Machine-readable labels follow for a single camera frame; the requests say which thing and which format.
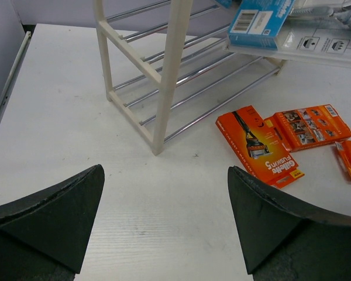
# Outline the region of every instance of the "shelf rack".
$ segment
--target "shelf rack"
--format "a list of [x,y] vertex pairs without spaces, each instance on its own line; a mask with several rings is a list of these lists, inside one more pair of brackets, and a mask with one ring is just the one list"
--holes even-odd
[[[261,76],[256,81],[247,85],[240,91],[236,92],[226,100],[220,102],[218,105],[209,109],[207,112],[203,113],[199,117],[195,118],[193,121],[182,126],[180,129],[166,136],[167,123],[170,116],[170,111],[174,108],[183,105],[185,102],[193,99],[194,97],[202,94],[208,89],[216,86],[217,84],[225,81],[227,78],[236,75],[237,73],[243,71],[245,68],[249,67],[251,64],[256,63],[264,57],[256,57],[247,64],[237,68],[236,70],[228,73],[227,75],[213,81],[202,89],[196,91],[195,93],[183,98],[181,101],[172,104],[173,95],[176,87],[183,85],[194,78],[210,71],[214,67],[230,60],[235,53],[226,52],[223,56],[210,61],[209,63],[191,71],[178,78],[178,70],[181,63],[194,59],[201,54],[204,54],[208,50],[220,47],[222,48],[225,39],[219,39],[199,50],[193,52],[187,56],[183,57],[183,50],[194,46],[198,43],[203,42],[209,38],[221,35],[225,33],[228,29],[228,25],[221,26],[210,32],[206,32],[200,36],[194,37],[190,40],[185,41],[186,33],[188,30],[188,24],[190,19],[197,18],[202,15],[206,15],[213,11],[220,9],[218,5],[212,5],[202,10],[191,12],[192,10],[192,0],[162,0],[153,4],[149,4],[140,8],[132,9],[124,13],[120,13],[114,16],[105,17],[104,7],[102,0],[93,0],[94,1],[94,14],[97,22],[97,36],[99,43],[99,50],[101,55],[105,88],[106,88],[106,97],[108,101],[112,101],[128,118],[132,125],[137,129],[141,136],[147,141],[151,146],[152,152],[155,155],[158,155],[163,151],[164,143],[168,142],[172,138],[178,136],[200,120],[206,118],[208,115],[212,114],[216,110],[220,109],[230,101],[232,101],[237,96],[243,94],[244,92],[250,90],[254,86],[268,79],[269,77],[278,74],[281,70],[284,61],[278,61],[275,59],[268,59],[274,65],[274,69],[270,70],[267,74]],[[170,17],[169,21],[156,25],[148,30],[141,32],[136,32],[128,36],[121,36],[114,28],[110,26],[110,23],[117,20],[125,19],[139,13],[147,12],[152,9],[156,9],[162,6],[170,5]],[[135,50],[129,43],[139,40],[145,36],[154,34],[156,32],[167,29],[166,37],[166,46],[165,50],[160,53],[156,53],[149,57],[141,56],[137,50]],[[113,86],[112,84],[112,74],[111,66],[109,62],[109,52],[108,52],[108,39],[143,73],[141,76],[135,77],[129,81],[126,81],[122,84]],[[163,66],[159,68],[153,68],[151,64],[163,60]],[[145,78],[148,78],[156,87],[156,90],[148,92],[147,94],[131,101],[124,103],[120,97],[116,94],[117,91],[132,85],[138,81],[141,81]],[[131,106],[138,104],[145,99],[158,95],[157,99],[157,111],[156,114],[150,118],[141,121],[130,109]],[[149,130],[145,127],[150,122],[155,122],[154,125],[154,134],[152,135]]]

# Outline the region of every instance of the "white table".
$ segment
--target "white table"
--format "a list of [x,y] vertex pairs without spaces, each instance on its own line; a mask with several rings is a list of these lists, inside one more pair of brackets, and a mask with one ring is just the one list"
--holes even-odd
[[[157,52],[164,35],[140,44]],[[116,58],[117,83],[137,74],[126,65]],[[238,82],[225,83],[205,103],[216,103]],[[227,187],[228,167],[242,165],[214,122],[246,105],[267,117],[325,103],[351,128],[351,70],[289,62],[280,76],[198,123],[155,157],[105,98],[95,30],[38,25],[0,126],[0,205],[100,163],[104,192],[76,280],[252,280]],[[197,114],[203,105],[190,107]],[[173,115],[190,117],[183,111]],[[351,183],[332,148],[294,157],[306,176],[284,191],[351,215]]]

